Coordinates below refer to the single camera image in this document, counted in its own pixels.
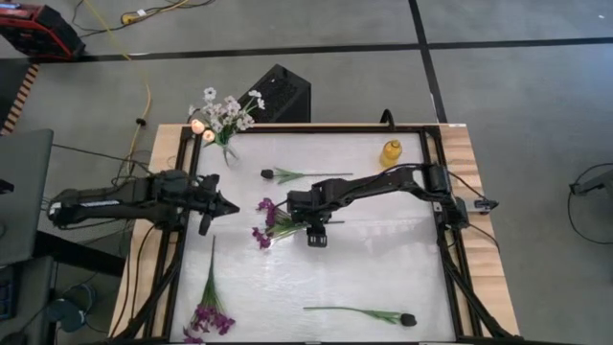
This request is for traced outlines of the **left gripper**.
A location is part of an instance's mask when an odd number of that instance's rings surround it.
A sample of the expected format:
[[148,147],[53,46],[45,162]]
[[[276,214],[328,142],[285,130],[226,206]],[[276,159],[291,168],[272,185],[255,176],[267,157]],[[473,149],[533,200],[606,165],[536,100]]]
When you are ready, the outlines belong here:
[[[222,192],[217,191],[219,175],[198,175],[196,177],[194,200],[195,210],[202,216],[199,223],[198,234],[207,235],[213,219],[217,216],[225,217],[239,212],[239,207],[228,200]],[[216,213],[216,202],[222,207]]]

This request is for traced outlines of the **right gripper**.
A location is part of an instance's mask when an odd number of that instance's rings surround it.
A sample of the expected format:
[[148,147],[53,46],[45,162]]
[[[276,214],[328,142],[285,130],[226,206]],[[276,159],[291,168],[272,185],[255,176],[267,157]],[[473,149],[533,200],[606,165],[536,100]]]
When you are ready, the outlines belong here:
[[333,193],[325,189],[311,189],[310,209],[307,207],[307,192],[289,191],[287,193],[287,207],[291,220],[295,224],[308,223],[306,230],[307,245],[310,247],[326,247],[328,237],[325,222],[329,219],[329,204],[333,200]]

